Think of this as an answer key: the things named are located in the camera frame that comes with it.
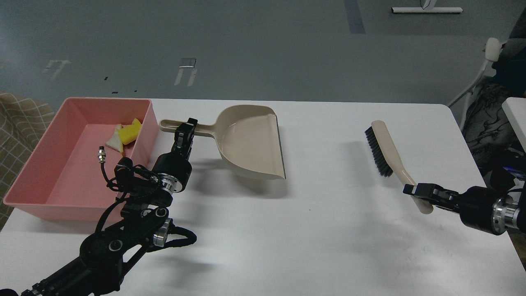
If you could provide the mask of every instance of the dustpan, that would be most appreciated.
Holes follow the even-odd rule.
[[[161,120],[163,132],[183,121]],[[222,159],[236,174],[262,180],[285,179],[278,118],[269,107],[235,105],[221,111],[213,125],[197,124],[195,135],[213,137]]]

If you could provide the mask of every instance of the plaid fabric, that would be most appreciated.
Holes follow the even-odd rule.
[[[0,93],[0,230],[13,210],[4,196],[54,115],[47,103]]]

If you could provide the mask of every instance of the pink plastic bin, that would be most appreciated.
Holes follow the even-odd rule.
[[[147,165],[159,131],[150,100],[70,97],[29,157],[4,203],[48,220],[97,221],[115,201],[100,172],[98,147],[113,135],[115,125],[143,123],[133,147],[125,150],[134,164]],[[106,148],[106,173],[122,157]],[[117,207],[108,218],[118,221]]]

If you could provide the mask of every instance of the dustpan handle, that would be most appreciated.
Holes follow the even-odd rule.
[[[161,120],[161,122],[159,122],[159,128],[163,132],[175,133],[175,130],[183,123],[186,122],[179,120],[163,119]],[[214,126],[206,124],[197,124],[195,135],[203,137],[214,137]]]

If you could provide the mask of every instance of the brush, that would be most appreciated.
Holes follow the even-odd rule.
[[[365,131],[365,135],[380,175],[389,177],[394,172],[403,185],[417,185],[403,167],[402,159],[400,154],[398,154],[385,122],[381,120],[373,121],[371,127]],[[433,211],[433,206],[428,201],[414,196],[413,201],[421,213],[430,214]]]

